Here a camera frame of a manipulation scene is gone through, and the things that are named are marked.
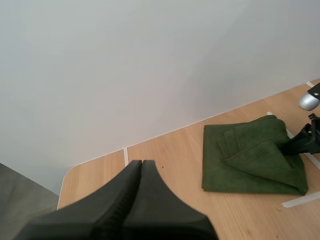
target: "tape strip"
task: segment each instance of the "tape strip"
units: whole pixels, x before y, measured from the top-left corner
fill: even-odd
[[[309,81],[307,81],[305,84],[307,84],[310,88],[313,88],[315,85]]]
[[[305,204],[308,202],[311,202],[313,200],[317,200],[320,199],[320,192],[315,192],[312,194],[309,194],[307,196],[302,196],[302,197],[298,197],[296,199],[290,200],[290,201],[286,201],[284,203],[282,203],[282,206],[284,206],[285,208],[292,208],[301,204]]]
[[[124,166],[126,167],[129,164],[128,149],[126,147],[123,149],[123,154],[124,154]]]

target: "green towel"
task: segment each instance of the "green towel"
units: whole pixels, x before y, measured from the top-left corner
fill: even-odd
[[[290,139],[274,115],[204,126],[202,188],[210,192],[297,194],[308,191],[299,155],[279,150]]]

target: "white wall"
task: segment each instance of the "white wall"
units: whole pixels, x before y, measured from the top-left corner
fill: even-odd
[[[320,77],[319,0],[0,1],[0,162],[72,166]]]

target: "white tape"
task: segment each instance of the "white tape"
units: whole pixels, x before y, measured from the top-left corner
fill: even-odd
[[[129,164],[128,149],[126,147],[123,149],[123,154],[124,154],[124,166],[126,167]]]
[[[315,85],[309,81],[307,81],[305,84],[307,84],[310,88],[313,88]]]
[[[267,115],[273,115],[272,112],[268,111],[266,113]],[[287,129],[286,130],[286,133],[288,134],[288,137],[289,138],[293,138],[294,135]],[[310,161],[320,170],[320,162],[318,161],[318,159],[316,159],[313,155],[311,155],[310,153],[305,153],[305,155],[307,156],[308,159],[310,159]],[[292,208],[294,206],[297,206],[297,205],[300,205],[300,204],[305,204],[307,202],[311,202],[313,200],[317,200],[317,199],[320,199],[320,192],[316,192],[316,193],[313,193],[313,194],[309,194],[307,196],[302,196],[302,197],[298,197],[296,199],[293,199],[293,200],[290,200],[290,201],[286,201],[284,203],[282,203],[282,205],[285,207],[285,208]]]
[[[295,206],[298,206],[300,204],[305,204],[308,202],[311,202],[313,200],[317,200],[320,199],[320,192],[315,192],[312,194],[309,194],[307,196],[302,196],[302,197],[298,197],[296,199],[290,200],[290,201],[286,201],[284,203],[282,203],[282,206],[284,206],[285,208],[292,208]]]

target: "black clamp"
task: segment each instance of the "black clamp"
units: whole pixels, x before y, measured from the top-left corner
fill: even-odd
[[[320,118],[314,113],[308,117],[311,124],[306,124],[295,137],[281,147],[284,155],[320,153]]]

